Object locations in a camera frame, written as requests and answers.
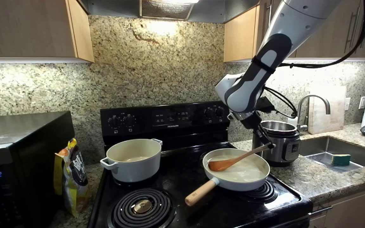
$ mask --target stove knob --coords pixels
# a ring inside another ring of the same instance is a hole
[[[207,108],[205,110],[205,117],[207,117],[208,119],[212,119],[214,116],[215,116],[215,112],[212,109]]]
[[[225,116],[225,110],[222,107],[219,107],[215,111],[217,117],[224,117]]]
[[[120,118],[119,117],[112,117],[109,121],[109,124],[112,126],[112,127],[120,127]]]
[[[133,124],[135,124],[135,117],[131,116],[131,115],[127,115],[127,117],[125,117],[125,124],[128,127],[132,127]]]

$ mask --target sponge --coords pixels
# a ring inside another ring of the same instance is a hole
[[[351,155],[333,155],[332,166],[348,166],[350,164]]]

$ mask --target frying pan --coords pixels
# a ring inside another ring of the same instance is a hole
[[[230,159],[247,153],[239,149],[218,149],[207,153],[202,159],[204,171],[209,181],[185,198],[188,206],[193,206],[216,185],[233,191],[245,192],[261,187],[270,173],[270,166],[260,156],[252,154],[221,172],[209,170],[208,162],[212,158],[216,160]]]

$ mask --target wooden spoon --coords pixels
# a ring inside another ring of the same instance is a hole
[[[268,149],[267,145],[259,146],[256,149],[254,149],[250,152],[247,152],[247,153],[243,154],[242,156],[239,156],[236,158],[220,160],[220,161],[210,161],[208,163],[208,167],[210,170],[215,171],[215,172],[223,171],[223,170],[229,168],[230,166],[232,166],[233,164],[235,164],[236,162],[242,160],[243,158],[250,156],[252,154],[258,153],[260,151],[267,150],[267,149]]]

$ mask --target range hood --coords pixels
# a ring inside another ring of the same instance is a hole
[[[259,0],[81,0],[92,15],[225,23]]]

